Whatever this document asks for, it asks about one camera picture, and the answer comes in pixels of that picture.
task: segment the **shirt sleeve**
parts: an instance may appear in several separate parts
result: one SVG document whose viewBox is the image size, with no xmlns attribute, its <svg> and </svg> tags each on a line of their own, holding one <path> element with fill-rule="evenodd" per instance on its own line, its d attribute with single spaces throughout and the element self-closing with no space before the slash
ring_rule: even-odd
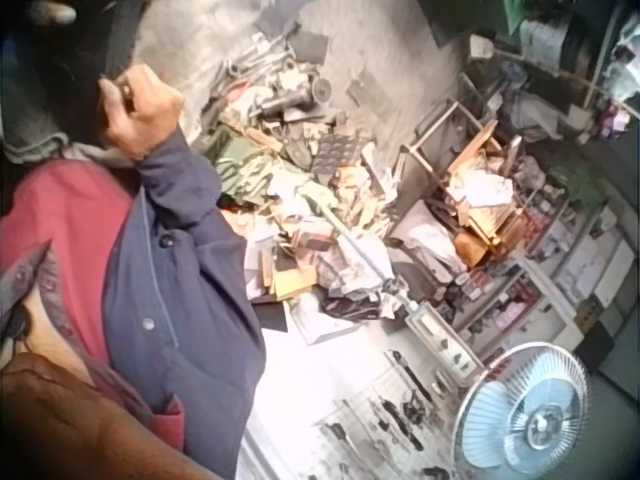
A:
<svg viewBox="0 0 640 480">
<path fill-rule="evenodd" d="M 216 206 L 220 177 L 206 159 L 191 152 L 180 129 L 136 168 L 166 228 L 187 231 L 196 247 L 241 241 Z"/>
</svg>

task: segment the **fan grille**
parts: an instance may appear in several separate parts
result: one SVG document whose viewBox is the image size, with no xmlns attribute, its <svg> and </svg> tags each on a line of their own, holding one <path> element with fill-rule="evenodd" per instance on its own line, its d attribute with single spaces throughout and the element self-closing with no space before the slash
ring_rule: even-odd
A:
<svg viewBox="0 0 640 480">
<path fill-rule="evenodd" d="M 556 468 L 586 423 L 586 370 L 546 343 L 498 358 L 470 389 L 458 415 L 453 459 L 471 479 L 527 479 Z"/>
</svg>

